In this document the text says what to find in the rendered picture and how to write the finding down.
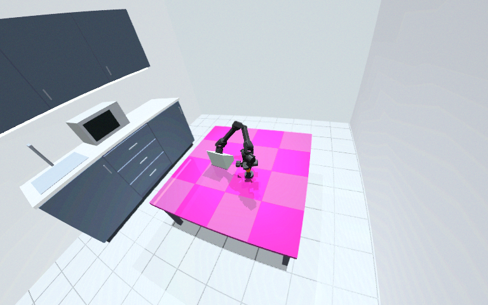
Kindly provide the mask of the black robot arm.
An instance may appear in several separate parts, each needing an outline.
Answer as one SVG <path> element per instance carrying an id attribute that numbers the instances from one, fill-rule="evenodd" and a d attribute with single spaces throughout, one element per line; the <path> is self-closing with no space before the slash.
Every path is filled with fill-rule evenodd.
<path id="1" fill-rule="evenodd" d="M 254 146 L 253 146 L 253 143 L 250 141 L 250 137 L 249 137 L 248 130 L 247 130 L 247 125 L 243 125 L 242 122 L 239 122 L 239 121 L 233 122 L 231 129 L 225 134 L 225 136 L 220 138 L 215 143 L 215 146 L 216 146 L 215 153 L 222 154 L 223 147 L 226 146 L 227 140 L 232 136 L 232 134 L 235 131 L 237 131 L 239 129 L 242 130 L 243 140 L 244 140 L 243 149 L 241 149 L 240 152 L 241 152 L 242 158 L 247 160 L 247 161 L 243 161 L 242 165 L 243 165 L 244 170 L 249 170 L 249 168 L 251 168 L 251 164 L 255 163 L 255 156 L 253 155 L 254 154 Z"/>

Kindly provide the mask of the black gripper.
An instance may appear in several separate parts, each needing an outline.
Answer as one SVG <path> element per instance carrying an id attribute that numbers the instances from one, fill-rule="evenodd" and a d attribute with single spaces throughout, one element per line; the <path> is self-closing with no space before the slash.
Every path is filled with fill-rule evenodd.
<path id="1" fill-rule="evenodd" d="M 255 160 L 255 163 L 251 164 L 251 168 L 253 166 L 258 166 L 258 160 L 257 159 Z M 241 167 L 242 168 L 243 167 L 242 162 L 241 161 L 236 161 L 236 167 Z M 250 168 L 250 170 L 251 170 L 251 168 Z"/>

